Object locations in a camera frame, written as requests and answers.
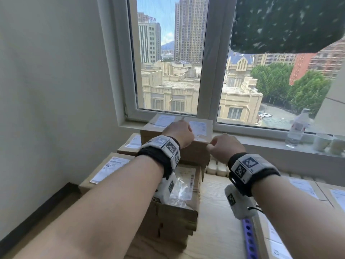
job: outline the green tree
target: green tree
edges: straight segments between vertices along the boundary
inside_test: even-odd
[[[303,108],[310,109],[310,117],[315,117],[330,89],[330,80],[318,71],[308,71],[295,81],[288,93],[293,110],[300,113]]]
[[[274,104],[279,101],[285,106],[292,68],[293,66],[286,63],[273,63],[267,66],[258,65],[252,69],[250,74],[258,79],[256,87],[263,93],[265,102]]]

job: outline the white car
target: white car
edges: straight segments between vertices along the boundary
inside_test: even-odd
[[[272,117],[269,113],[261,113],[260,117],[265,118],[265,117]]]

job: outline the white cup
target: white cup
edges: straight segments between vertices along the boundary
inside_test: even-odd
[[[316,134],[313,143],[313,149],[323,152],[325,148],[331,143],[333,136],[328,134]]]
[[[330,153],[340,155],[345,149],[345,136],[335,135],[330,143]]]

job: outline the sky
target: sky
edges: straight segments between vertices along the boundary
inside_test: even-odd
[[[138,12],[156,18],[160,23],[161,44],[174,40],[175,3],[180,0],[137,0]]]

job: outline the fist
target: fist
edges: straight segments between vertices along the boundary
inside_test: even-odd
[[[164,129],[162,135],[171,136],[176,139],[182,148],[187,147],[194,140],[192,129],[184,120],[172,122],[167,128]]]
[[[227,164],[230,157],[234,154],[245,152],[245,147],[236,139],[235,136],[228,134],[213,137],[210,144],[206,146],[208,152],[218,161]]]

